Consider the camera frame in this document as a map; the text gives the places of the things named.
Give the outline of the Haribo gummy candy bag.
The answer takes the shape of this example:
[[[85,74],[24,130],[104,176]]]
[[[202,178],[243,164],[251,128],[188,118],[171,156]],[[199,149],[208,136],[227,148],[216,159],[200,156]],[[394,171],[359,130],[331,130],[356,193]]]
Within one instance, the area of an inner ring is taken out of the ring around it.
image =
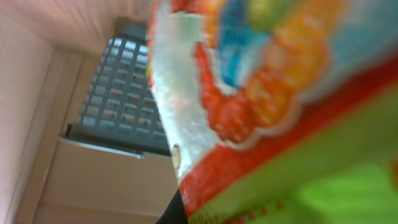
[[[397,223],[397,1],[155,1],[188,223]]]

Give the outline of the grey plastic shopping basket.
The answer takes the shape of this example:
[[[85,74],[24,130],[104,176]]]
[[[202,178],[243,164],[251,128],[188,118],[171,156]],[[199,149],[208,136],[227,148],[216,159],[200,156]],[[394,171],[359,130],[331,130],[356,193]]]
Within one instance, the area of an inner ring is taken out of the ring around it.
[[[146,77],[146,27],[127,22],[104,48],[74,123],[61,139],[142,159],[169,156],[169,144]]]

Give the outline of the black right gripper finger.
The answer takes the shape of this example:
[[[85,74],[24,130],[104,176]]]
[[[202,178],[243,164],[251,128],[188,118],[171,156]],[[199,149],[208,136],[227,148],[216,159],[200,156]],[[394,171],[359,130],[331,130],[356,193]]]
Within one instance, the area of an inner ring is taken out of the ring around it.
[[[188,224],[179,190],[176,191],[165,212],[155,224]]]

